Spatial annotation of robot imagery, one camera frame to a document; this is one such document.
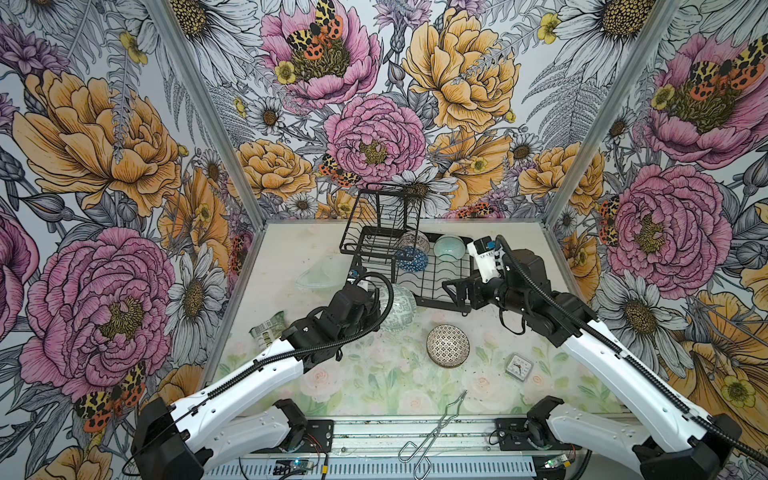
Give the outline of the white lattice pattern bowl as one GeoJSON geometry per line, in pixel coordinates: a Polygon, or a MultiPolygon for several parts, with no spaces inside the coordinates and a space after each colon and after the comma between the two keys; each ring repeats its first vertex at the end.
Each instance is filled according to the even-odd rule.
{"type": "Polygon", "coordinates": [[[413,247],[417,250],[428,253],[430,250],[430,241],[428,237],[421,231],[406,231],[397,241],[396,248],[406,249],[407,247],[413,247]]]}

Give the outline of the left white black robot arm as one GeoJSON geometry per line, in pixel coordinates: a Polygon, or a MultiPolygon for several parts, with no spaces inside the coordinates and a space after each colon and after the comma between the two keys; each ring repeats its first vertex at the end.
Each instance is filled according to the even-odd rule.
{"type": "Polygon", "coordinates": [[[294,449],[307,420],[291,400],[245,416],[258,401],[379,329],[394,301],[390,280],[361,274],[335,293],[329,305],[294,321],[250,362],[218,382],[171,404],[149,402],[141,411],[123,473],[141,479],[201,479],[248,453],[294,449]]]}

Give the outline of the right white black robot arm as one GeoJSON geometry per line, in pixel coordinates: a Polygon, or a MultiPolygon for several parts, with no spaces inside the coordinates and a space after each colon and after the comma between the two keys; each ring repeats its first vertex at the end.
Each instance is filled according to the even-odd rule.
{"type": "Polygon", "coordinates": [[[588,368],[639,422],[630,426],[547,396],[527,414],[532,446],[579,446],[645,479],[715,479],[734,451],[766,464],[766,455],[741,442],[733,419],[711,415],[674,391],[579,297],[552,290],[539,256],[511,248],[501,235],[475,240],[466,249],[476,268],[466,278],[443,282],[452,302],[519,314],[524,330],[588,368]]]}

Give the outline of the brown dotted pattern bowl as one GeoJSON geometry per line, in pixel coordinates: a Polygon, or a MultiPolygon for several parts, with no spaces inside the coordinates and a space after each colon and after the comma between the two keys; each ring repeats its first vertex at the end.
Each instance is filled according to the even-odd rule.
{"type": "Polygon", "coordinates": [[[469,357],[471,346],[468,336],[458,327],[441,324],[427,335],[428,357],[443,368],[456,368],[469,357]]]}

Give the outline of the grey green pattern bowl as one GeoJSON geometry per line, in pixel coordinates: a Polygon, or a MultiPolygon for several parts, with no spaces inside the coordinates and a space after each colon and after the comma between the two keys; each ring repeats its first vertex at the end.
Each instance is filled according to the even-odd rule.
{"type": "Polygon", "coordinates": [[[417,304],[410,290],[397,284],[392,289],[392,308],[380,328],[386,332],[399,332],[413,323],[417,304]]]}

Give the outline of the blue triangle pattern bowl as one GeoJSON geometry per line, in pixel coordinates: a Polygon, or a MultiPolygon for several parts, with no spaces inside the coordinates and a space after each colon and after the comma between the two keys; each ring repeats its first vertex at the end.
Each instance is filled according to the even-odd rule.
{"type": "Polygon", "coordinates": [[[422,272],[429,263],[428,255],[413,247],[398,249],[396,251],[396,259],[398,268],[408,273],[422,272]]]}

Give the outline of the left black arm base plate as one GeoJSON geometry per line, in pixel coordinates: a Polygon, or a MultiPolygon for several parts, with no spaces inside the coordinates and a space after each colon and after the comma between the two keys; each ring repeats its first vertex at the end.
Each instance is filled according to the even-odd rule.
{"type": "Polygon", "coordinates": [[[332,448],[335,422],[309,419],[303,426],[290,428],[278,448],[286,453],[327,453],[332,448]]]}

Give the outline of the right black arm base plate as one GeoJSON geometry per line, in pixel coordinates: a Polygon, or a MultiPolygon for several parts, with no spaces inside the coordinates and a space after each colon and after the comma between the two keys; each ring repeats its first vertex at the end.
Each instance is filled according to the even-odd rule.
{"type": "Polygon", "coordinates": [[[498,446],[501,451],[579,449],[579,446],[558,441],[544,422],[527,417],[496,418],[488,443],[498,446]]]}

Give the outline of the mint green bowl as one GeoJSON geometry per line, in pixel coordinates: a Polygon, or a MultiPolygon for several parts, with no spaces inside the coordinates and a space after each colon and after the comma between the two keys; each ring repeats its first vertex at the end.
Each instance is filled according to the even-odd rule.
{"type": "Polygon", "coordinates": [[[435,241],[433,251],[435,257],[441,261],[460,261],[466,254],[466,244],[458,236],[444,234],[435,241]]]}

